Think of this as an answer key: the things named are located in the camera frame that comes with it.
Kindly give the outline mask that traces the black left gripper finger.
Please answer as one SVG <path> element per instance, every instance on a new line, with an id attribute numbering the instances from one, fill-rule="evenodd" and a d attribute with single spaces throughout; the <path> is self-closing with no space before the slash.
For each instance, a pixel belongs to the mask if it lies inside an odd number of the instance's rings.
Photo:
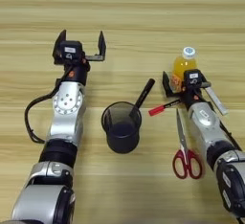
<path id="1" fill-rule="evenodd" d="M 104 39 L 103 32 L 100 32 L 98 48 L 99 48 L 99 51 L 100 51 L 100 55 L 104 56 L 105 52 L 106 52 L 106 44 L 105 44 L 105 39 Z"/>
<path id="2" fill-rule="evenodd" d="M 53 49 L 53 57 L 57 57 L 58 56 L 58 52 L 59 52 L 59 49 L 60 49 L 60 43 L 62 41 L 65 41 L 66 40 L 66 31 L 63 30 L 58 38 L 56 39 L 56 42 L 55 42 L 55 46 L 54 46 L 54 49 Z"/>

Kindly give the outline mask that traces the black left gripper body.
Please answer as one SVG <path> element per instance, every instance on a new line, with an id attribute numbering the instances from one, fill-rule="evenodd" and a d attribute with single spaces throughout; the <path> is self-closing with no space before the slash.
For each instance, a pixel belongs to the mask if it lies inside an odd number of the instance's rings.
<path id="1" fill-rule="evenodd" d="M 62 59 L 61 57 L 55 58 L 55 65 L 64 66 L 64 75 L 58 78 L 56 82 L 73 81 L 81 84 L 85 84 L 87 80 L 87 74 L 90 71 L 90 62 L 101 62 L 105 60 L 105 56 L 83 56 L 80 59 Z"/>

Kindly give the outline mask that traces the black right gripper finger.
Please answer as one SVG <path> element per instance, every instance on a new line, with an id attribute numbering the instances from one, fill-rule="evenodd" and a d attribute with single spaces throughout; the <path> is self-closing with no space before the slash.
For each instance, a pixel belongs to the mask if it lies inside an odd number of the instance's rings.
<path id="1" fill-rule="evenodd" d="M 173 92 L 172 89 L 170 88 L 169 78 L 168 78 L 168 75 L 166 72 L 163 72 L 162 84 L 164 86 L 165 93 L 166 93 L 167 97 L 179 97 L 181 95 L 180 92 Z"/>

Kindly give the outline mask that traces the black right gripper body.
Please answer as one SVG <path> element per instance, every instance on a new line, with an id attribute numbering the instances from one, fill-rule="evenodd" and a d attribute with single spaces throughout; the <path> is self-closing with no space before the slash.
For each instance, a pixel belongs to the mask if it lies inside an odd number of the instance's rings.
<path id="1" fill-rule="evenodd" d="M 181 93 L 181 101 L 186 107 L 191 107 L 198 102 L 205 102 L 201 89 L 210 87 L 209 82 L 202 82 L 191 86 L 184 86 Z"/>

